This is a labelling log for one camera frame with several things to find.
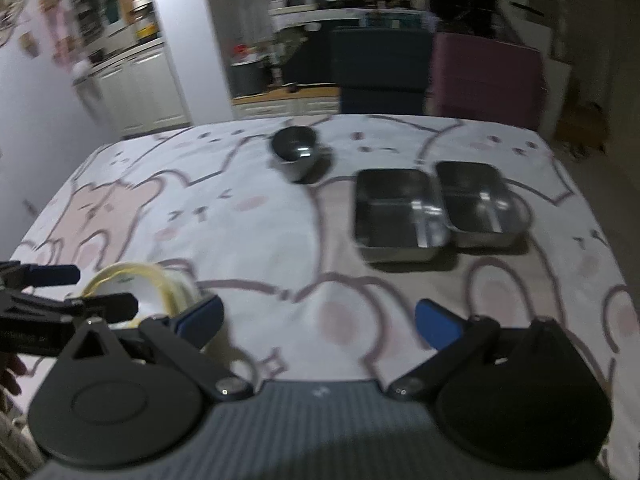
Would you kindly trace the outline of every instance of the dark chair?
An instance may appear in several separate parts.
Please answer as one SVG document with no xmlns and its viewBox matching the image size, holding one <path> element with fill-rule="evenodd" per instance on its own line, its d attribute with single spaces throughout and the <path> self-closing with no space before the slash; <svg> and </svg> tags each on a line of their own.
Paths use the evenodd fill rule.
<svg viewBox="0 0 640 480">
<path fill-rule="evenodd" d="M 434 40 L 431 78 L 436 115 L 538 129 L 546 91 L 533 48 L 442 32 Z"/>
<path fill-rule="evenodd" d="M 421 29 L 336 28 L 332 70 L 340 113 L 423 115 L 432 41 Z"/>
</svg>

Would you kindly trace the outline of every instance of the gray ribbed panel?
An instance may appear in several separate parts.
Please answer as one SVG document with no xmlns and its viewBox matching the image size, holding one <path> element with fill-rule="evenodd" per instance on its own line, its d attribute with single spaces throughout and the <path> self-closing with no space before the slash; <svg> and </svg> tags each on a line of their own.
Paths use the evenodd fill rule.
<svg viewBox="0 0 640 480">
<path fill-rule="evenodd" d="M 591 480 L 583 463 L 550 473 L 485 464 L 444 439 L 416 403 L 373 382 L 266 383 L 253 399 L 219 405 L 180 449 L 119 472 L 49 462 L 33 480 Z"/>
</svg>

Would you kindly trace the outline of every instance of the table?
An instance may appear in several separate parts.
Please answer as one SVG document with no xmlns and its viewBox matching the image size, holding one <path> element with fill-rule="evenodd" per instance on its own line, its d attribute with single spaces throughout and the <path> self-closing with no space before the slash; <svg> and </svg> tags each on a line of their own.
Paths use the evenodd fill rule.
<svg viewBox="0 0 640 480">
<path fill-rule="evenodd" d="M 267 138 L 310 124 L 325 173 L 306 186 L 272 167 Z M 372 267 L 351 237 L 354 172 L 433 171 L 439 160 L 493 164 L 529 225 L 511 251 L 446 251 L 426 266 Z M 612 395 L 599 462 L 638 478 L 638 311 L 589 205 L 538 135 L 495 123 L 413 116 L 305 116 L 196 126 L 96 150 L 42 211 L 14 259 L 70 263 L 77 294 L 119 260 L 157 262 L 225 303 L 209 351 L 255 383 L 357 380 L 383 385 L 434 351 L 413 326 L 431 298 L 505 326 L 555 317 Z M 22 380 L 26 407 L 52 361 Z"/>
</svg>

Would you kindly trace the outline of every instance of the rectangular stainless steel container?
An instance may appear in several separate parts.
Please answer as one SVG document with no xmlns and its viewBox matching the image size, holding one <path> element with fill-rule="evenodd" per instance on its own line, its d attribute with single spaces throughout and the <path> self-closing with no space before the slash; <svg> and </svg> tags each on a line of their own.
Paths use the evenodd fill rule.
<svg viewBox="0 0 640 480">
<path fill-rule="evenodd" d="M 356 176 L 353 235 L 368 262 L 425 262 L 449 241 L 437 183 L 419 170 Z"/>
<path fill-rule="evenodd" d="M 504 248 L 525 230 L 502 175 L 479 162 L 436 164 L 447 225 L 461 248 Z"/>
</svg>

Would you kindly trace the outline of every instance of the metal bolt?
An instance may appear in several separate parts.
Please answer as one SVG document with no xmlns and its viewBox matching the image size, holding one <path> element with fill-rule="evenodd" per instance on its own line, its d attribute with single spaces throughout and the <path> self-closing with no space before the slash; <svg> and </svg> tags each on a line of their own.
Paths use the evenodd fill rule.
<svg viewBox="0 0 640 480">
<path fill-rule="evenodd" d="M 216 383 L 216 390 L 223 395 L 238 394 L 246 389 L 246 381 L 240 377 L 225 377 Z"/>
<path fill-rule="evenodd" d="M 424 388 L 424 383 L 417 377 L 404 377 L 392 385 L 396 394 L 406 397 L 414 396 Z"/>
</svg>

